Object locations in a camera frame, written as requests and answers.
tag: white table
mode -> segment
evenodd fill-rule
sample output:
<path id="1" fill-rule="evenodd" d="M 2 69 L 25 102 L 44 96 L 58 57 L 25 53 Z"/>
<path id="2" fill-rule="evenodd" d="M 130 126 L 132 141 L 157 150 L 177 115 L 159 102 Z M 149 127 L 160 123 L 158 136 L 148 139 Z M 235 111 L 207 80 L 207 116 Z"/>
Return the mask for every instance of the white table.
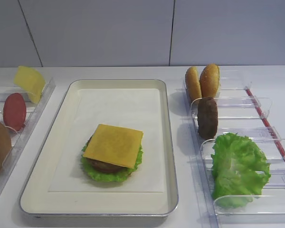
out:
<path id="1" fill-rule="evenodd" d="M 202 209 L 198 207 L 189 154 L 193 144 L 188 127 L 183 124 L 186 115 L 182 80 L 188 67 L 45 67 L 37 68 L 44 77 L 53 77 L 56 88 L 34 132 L 0 196 L 0 228 L 20 227 L 167 227 L 199 228 Z M 222 66 L 221 69 L 236 69 L 253 82 L 252 92 L 273 101 L 269 122 L 285 138 L 285 66 Z M 0 68 L 0 84 L 10 84 L 16 68 Z M 58 110 L 58 106 L 70 83 L 78 79 L 136 79 L 157 78 L 167 85 L 170 108 L 172 139 L 179 187 L 179 205 L 166 220 L 144 219 L 41 219 L 27 218 L 18 207 L 18 197 L 27 174 L 33 164 L 44 137 Z M 247 227 L 248 225 L 223 225 L 223 227 Z M 254 224 L 249 227 L 277 227 L 278 224 Z"/>

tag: burger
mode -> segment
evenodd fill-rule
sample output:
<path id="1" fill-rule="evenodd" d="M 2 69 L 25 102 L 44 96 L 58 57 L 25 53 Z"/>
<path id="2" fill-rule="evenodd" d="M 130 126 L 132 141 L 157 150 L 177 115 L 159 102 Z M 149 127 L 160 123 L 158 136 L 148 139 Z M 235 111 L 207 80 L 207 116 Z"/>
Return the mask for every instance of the burger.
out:
<path id="1" fill-rule="evenodd" d="M 82 149 L 81 163 L 97 182 L 123 182 L 142 163 L 143 132 L 99 124 Z"/>

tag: wall seam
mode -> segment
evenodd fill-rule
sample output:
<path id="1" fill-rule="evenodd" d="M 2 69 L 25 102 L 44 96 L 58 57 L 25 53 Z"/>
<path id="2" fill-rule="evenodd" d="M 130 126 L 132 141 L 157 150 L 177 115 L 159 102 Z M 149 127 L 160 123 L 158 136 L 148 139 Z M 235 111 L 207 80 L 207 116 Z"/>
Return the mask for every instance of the wall seam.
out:
<path id="1" fill-rule="evenodd" d="M 173 24 L 174 24 L 175 1 L 176 1 L 176 0 L 173 0 L 173 14 L 172 14 L 171 38 L 170 38 L 170 52 L 169 52 L 169 66 L 170 66 L 170 64 L 171 64 L 172 35 L 173 35 Z"/>
<path id="2" fill-rule="evenodd" d="M 22 8 L 22 6 L 21 6 L 21 4 L 20 4 L 20 0 L 17 0 L 17 1 L 18 1 L 18 4 L 19 4 L 19 7 L 20 7 L 20 9 L 21 9 L 22 16 L 23 16 L 23 18 L 24 18 L 25 24 L 26 24 L 26 26 L 27 26 L 28 34 L 29 34 L 29 36 L 30 36 L 30 39 L 31 39 L 32 42 L 33 42 L 33 45 L 34 45 L 34 48 L 35 48 L 35 50 L 36 50 L 36 53 L 37 53 L 38 59 L 39 59 L 39 61 L 40 61 L 40 64 L 41 64 L 41 66 L 43 67 L 43 64 L 42 64 L 40 55 L 39 55 L 39 53 L 38 53 L 38 50 L 37 50 L 37 47 L 36 47 L 36 44 L 35 44 L 35 41 L 34 41 L 34 38 L 33 38 L 33 35 L 32 35 L 32 33 L 31 33 L 30 28 L 29 28 L 29 25 L 28 25 L 28 21 L 27 21 L 25 15 L 24 15 L 23 8 Z"/>

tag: clear plastic holder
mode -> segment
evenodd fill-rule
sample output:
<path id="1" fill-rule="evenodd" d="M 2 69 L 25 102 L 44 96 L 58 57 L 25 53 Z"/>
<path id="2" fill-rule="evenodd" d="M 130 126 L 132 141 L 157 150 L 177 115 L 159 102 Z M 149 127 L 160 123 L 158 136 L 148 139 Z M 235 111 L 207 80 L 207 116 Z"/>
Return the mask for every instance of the clear plastic holder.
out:
<path id="1" fill-rule="evenodd" d="M 285 155 L 282 156 L 277 149 L 277 144 L 282 145 L 285 151 L 285 139 L 274 139 L 274 138 L 251 138 L 257 146 L 264 152 L 269 163 L 278 163 L 278 161 L 284 163 Z M 210 139 L 204 141 L 200 146 L 200 152 L 204 160 L 212 160 L 211 154 L 214 154 L 213 146 L 215 144 L 215 139 Z"/>
<path id="2" fill-rule="evenodd" d="M 238 70 L 220 70 L 219 82 L 221 90 L 246 90 L 252 85 L 252 82 Z"/>
<path id="3" fill-rule="evenodd" d="M 191 102 L 184 83 L 184 99 L 187 114 L 192 118 L 191 134 L 195 149 L 192 159 L 194 173 L 199 174 L 203 199 L 201 206 L 208 211 L 209 227 L 218 228 L 222 222 L 249 223 L 249 219 L 258 222 L 278 221 L 280 215 L 285 219 L 285 139 L 281 139 L 276 129 L 270 126 L 267 117 L 270 112 L 271 100 L 253 96 L 250 87 L 243 85 L 237 77 L 224 83 L 221 80 L 220 96 L 214 98 L 218 105 L 218 131 L 214 139 L 203 140 L 198 134 L 197 101 Z M 218 135 L 228 132 L 248 136 L 265 153 L 270 164 L 271 178 L 262 190 L 261 196 L 241 195 L 223 196 L 213 200 L 214 180 L 211 175 L 213 145 Z M 249 201 L 244 207 L 226 208 L 228 201 Z"/>
<path id="4" fill-rule="evenodd" d="M 30 101 L 27 92 L 25 92 L 20 87 L 0 85 L 0 123 L 4 125 L 2 110 L 5 100 L 10 94 L 20 93 L 23 96 L 27 107 L 27 116 L 24 123 L 25 126 L 18 132 L 9 128 L 12 148 L 2 163 L 2 168 L 0 171 L 0 194 L 6 182 L 8 181 L 55 87 L 56 85 L 53 79 L 47 81 L 43 88 L 40 101 L 38 104 L 33 104 Z"/>
<path id="5" fill-rule="evenodd" d="M 198 101 L 191 103 L 191 113 L 193 118 L 198 115 Z M 247 97 L 218 97 L 214 98 L 218 106 L 219 119 L 263 119 L 267 118 L 272 105 L 269 98 L 258 98 L 256 96 Z"/>

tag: red salami slice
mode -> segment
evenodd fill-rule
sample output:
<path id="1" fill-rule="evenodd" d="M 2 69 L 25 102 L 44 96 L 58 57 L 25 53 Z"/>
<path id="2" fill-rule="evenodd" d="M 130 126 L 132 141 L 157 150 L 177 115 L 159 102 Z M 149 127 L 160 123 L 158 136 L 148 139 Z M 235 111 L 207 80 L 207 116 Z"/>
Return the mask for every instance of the red salami slice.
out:
<path id="1" fill-rule="evenodd" d="M 24 126 L 27 107 L 21 94 L 8 96 L 3 107 L 3 121 L 6 126 L 19 131 Z"/>

